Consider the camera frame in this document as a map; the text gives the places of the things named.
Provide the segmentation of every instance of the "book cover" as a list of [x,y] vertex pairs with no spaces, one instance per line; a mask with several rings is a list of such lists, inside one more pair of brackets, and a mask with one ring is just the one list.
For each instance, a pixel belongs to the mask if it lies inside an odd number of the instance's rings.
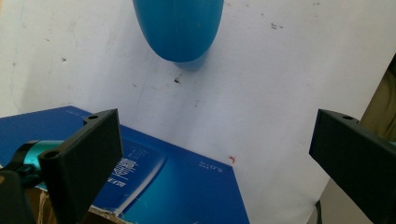
[[156,150],[123,140],[124,155],[93,206],[118,217],[160,172],[166,157]]
[[[66,106],[1,118],[0,164],[7,165],[28,141],[68,138],[89,115]],[[120,129],[123,159],[94,206],[140,224],[249,223],[232,166],[125,126]]]

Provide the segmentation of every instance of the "blue ceramic object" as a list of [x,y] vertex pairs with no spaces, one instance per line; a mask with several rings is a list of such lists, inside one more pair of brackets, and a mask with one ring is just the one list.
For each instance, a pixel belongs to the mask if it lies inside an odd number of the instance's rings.
[[205,59],[219,29],[223,0],[134,0],[151,48],[165,60],[191,69]]

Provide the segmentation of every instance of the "white wall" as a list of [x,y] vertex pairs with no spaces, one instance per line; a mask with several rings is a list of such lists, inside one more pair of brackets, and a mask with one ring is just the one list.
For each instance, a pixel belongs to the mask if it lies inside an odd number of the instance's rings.
[[205,66],[185,72],[149,48],[129,0],[5,0],[0,116],[117,107],[123,124],[231,164],[251,223],[306,223],[328,180],[308,156],[317,110],[361,118],[396,51],[394,8],[227,0]]

